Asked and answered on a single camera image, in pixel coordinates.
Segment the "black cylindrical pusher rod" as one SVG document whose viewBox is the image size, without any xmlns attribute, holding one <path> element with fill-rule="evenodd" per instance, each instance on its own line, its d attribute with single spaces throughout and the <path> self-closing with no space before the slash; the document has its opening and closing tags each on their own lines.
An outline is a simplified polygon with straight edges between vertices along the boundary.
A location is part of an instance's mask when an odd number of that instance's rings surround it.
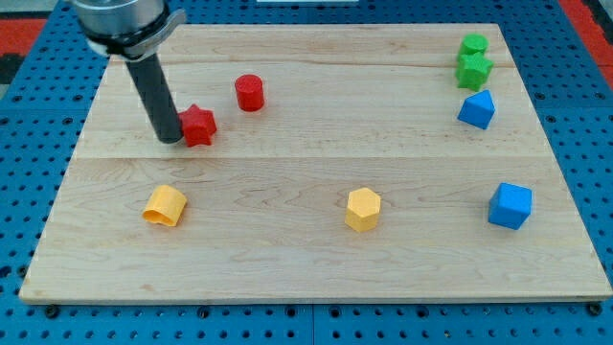
<svg viewBox="0 0 613 345">
<path fill-rule="evenodd" d="M 181 121 L 159 57 L 153 54 L 137 62 L 128 62 L 126 67 L 157 139 L 164 144 L 181 140 Z"/>
</svg>

